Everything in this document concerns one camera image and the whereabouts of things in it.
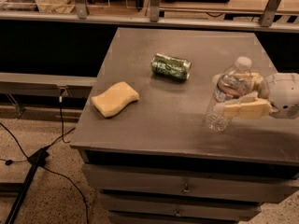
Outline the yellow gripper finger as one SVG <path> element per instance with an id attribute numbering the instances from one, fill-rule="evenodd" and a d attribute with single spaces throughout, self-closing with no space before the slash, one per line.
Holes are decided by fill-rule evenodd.
<path id="1" fill-rule="evenodd" d="M 259 119 L 268 116 L 272 106 L 266 99 L 259 98 L 257 91 L 253 91 L 238 99 L 217 103 L 213 110 L 225 118 Z"/>
<path id="2" fill-rule="evenodd" d="M 256 90 L 263 77 L 259 73 L 247 74 L 217 74 L 212 78 L 212 83 L 223 91 L 252 92 Z"/>

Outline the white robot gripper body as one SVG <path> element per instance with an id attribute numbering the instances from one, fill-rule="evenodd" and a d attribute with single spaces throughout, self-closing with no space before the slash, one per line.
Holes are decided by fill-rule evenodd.
<path id="1" fill-rule="evenodd" d="M 297 119 L 299 117 L 299 75 L 275 73 L 266 77 L 260 85 L 259 97 L 270 103 L 271 117 Z"/>

